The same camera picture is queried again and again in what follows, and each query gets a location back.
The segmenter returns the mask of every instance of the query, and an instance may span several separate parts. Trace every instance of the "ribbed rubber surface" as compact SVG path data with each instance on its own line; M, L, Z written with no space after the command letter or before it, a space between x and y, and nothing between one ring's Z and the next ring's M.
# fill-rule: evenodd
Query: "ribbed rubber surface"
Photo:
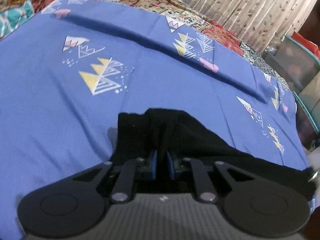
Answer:
M27 236L25 240L42 240ZM113 205L93 229L68 240L265 240L230 225L212 204L191 194L138 194L128 204ZM277 238L305 240L300 234Z

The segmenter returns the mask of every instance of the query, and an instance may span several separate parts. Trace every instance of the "teal fabric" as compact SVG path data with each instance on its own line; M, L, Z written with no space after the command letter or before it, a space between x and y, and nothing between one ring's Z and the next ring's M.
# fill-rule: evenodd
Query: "teal fabric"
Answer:
M19 8L13 8L0 13L0 39L12 33L21 24L34 15L31 0L25 1Z

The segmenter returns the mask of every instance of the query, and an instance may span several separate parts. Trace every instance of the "metal rivet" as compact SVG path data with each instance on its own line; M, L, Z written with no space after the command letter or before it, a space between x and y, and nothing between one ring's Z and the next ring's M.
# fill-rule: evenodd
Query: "metal rivet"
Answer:
M216 195L210 192L204 192L200 195L200 199L206 202L212 202L216 199Z
M114 193L112 195L112 199L114 201L122 202L122 201L125 201L127 198L128 198L128 195L126 193L122 193L122 192Z
M320 174L320 169L316 171L316 173L312 176L311 179L308 180L308 182L315 180Z

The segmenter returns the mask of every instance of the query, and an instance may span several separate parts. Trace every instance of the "round black pad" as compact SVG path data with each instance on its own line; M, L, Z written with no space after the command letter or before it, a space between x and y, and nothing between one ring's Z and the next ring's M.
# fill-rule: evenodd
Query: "round black pad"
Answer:
M105 201L96 192L36 190L18 206L18 217L28 233L47 238L78 235L97 224Z
M224 200L223 212L239 229L252 235L276 238L299 231L310 216L304 196L279 184L242 182Z

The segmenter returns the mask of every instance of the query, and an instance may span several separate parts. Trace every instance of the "geometric triangle pattern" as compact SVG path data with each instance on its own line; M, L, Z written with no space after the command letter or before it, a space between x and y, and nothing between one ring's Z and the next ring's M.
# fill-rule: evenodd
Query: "geometric triangle pattern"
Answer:
M41 11L41 14L50 14L50 13L54 13L56 11L55 8L53 8L53 6L59 6L62 3L59 0L55 0L52 3L50 3L46 8L44 8Z
M63 50L62 51L66 51L70 48L74 48L75 46L79 46L82 43L89 41L86 38L82 38L82 37L72 37L72 36L67 36L65 41L64 41L64 45L63 45Z
M259 122L259 124L263 127L262 114L259 111L253 109L251 105L246 101L244 101L242 98L240 97L237 97L237 98L243 104L244 108L250 113L251 118L253 119L253 117L255 117L256 120Z
M172 19L169 16L166 16L165 18L167 20L167 23L168 23L168 26L169 26L171 33L173 33L176 29L178 29L179 27L184 25L184 23L182 23L178 20Z
M267 80L269 83L271 83L271 76L268 75L268 74L266 74L266 73L264 73L264 72L263 72L263 74L264 74L264 77L266 78L266 80Z
M208 45L212 42L212 40L209 39L208 36L203 35L201 33L197 33L197 35L199 37L199 38L197 38L197 41L198 41L203 53L206 53L206 52L214 49L214 47L211 47Z
M94 53L97 53L97 52L100 52L102 50L105 49L105 47L103 47L102 49L98 49L96 50L95 48L91 48L89 49L89 46L88 45L81 45L81 44L78 44L78 58L83 58L83 57L88 57Z
M280 143L278 136L276 136L276 130L268 125L268 129L270 130L270 135L274 138L274 144L279 149L279 151L283 154L284 153L284 146Z
M181 41L178 41L175 39L176 43L173 43L175 48L177 49L177 52L180 56L185 58L192 58L195 57L196 54L192 53L190 50L193 49L193 46L189 45L189 43L195 41L195 39L191 38L187 35L178 33Z
M68 4L83 4L85 0L68 0Z
M96 74L79 71L79 74L81 75L82 79L86 83L93 96L121 87L120 84L108 79L107 76L121 73L121 71L115 69L114 66L120 66L123 64L117 61L112 62L111 58L98 58L98 60L101 62L101 65L90 65L94 69Z
M283 87L280 85L280 90L281 90L281 95L282 95L282 97L284 96L284 94L285 94L285 92L284 92L284 89L283 89Z
M278 110L279 105L281 104L281 101L279 100L279 89L276 86L273 86L273 87L275 88L275 98L271 98L271 100L275 109Z

